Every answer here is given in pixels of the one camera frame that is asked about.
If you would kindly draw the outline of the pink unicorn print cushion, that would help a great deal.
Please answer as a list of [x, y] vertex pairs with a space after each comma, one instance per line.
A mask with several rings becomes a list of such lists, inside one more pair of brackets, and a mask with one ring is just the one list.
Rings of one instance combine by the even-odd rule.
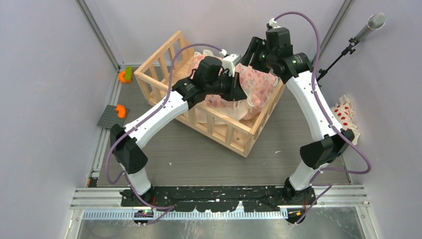
[[279, 80], [270, 73], [242, 64], [236, 65], [235, 71], [239, 73], [240, 84], [247, 99], [229, 102], [219, 95], [207, 95], [202, 104], [234, 120], [251, 120], [262, 112]]

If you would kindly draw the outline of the wooden slatted pet bed frame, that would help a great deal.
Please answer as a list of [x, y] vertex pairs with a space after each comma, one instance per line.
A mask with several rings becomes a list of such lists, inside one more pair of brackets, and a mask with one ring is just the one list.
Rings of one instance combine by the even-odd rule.
[[[189, 41], [183, 32], [178, 30], [135, 70], [134, 75], [149, 105], [153, 106], [165, 97], [169, 76], [173, 76], [173, 82], [187, 76], [190, 64], [194, 59], [193, 49], [185, 50], [177, 58], [174, 70], [168, 69], [167, 61], [176, 56], [178, 49], [188, 44]], [[232, 151], [247, 157], [284, 89], [283, 83], [279, 83], [260, 114], [251, 120], [236, 121], [203, 103], [197, 104], [176, 119]]]

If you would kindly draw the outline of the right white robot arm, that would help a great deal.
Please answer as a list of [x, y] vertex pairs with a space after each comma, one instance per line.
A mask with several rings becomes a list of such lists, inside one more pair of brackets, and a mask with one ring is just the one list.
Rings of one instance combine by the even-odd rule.
[[297, 204], [310, 192], [313, 176], [345, 152], [348, 144], [344, 138], [353, 140], [354, 133], [342, 129], [323, 97], [316, 99], [314, 68], [305, 53], [293, 53], [287, 28], [269, 27], [265, 39], [253, 37], [241, 63], [279, 77], [294, 95], [310, 127], [313, 142], [300, 148], [302, 160], [283, 189], [285, 200]]

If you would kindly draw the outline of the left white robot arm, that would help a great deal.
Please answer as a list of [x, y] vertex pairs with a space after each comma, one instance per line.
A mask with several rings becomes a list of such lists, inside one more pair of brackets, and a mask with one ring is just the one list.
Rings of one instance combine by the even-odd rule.
[[147, 156], [142, 151], [149, 140], [176, 117], [188, 112], [207, 95], [219, 95], [226, 101], [247, 98], [239, 73], [235, 71], [240, 55], [231, 54], [223, 59], [206, 56], [189, 76], [178, 80], [171, 91], [138, 119], [110, 130], [110, 151], [124, 169], [133, 187], [133, 199], [141, 206], [152, 202], [151, 182], [146, 173]]

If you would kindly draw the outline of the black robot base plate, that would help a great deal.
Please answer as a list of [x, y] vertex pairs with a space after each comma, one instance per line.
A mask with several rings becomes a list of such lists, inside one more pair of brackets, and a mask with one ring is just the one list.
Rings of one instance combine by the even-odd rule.
[[175, 212], [233, 212], [243, 206], [245, 212], [275, 212], [280, 206], [305, 209], [315, 201], [309, 188], [290, 193], [283, 186], [153, 186], [138, 199], [131, 189], [120, 192], [123, 207], [141, 207], [143, 202], [160, 211], [171, 207]]

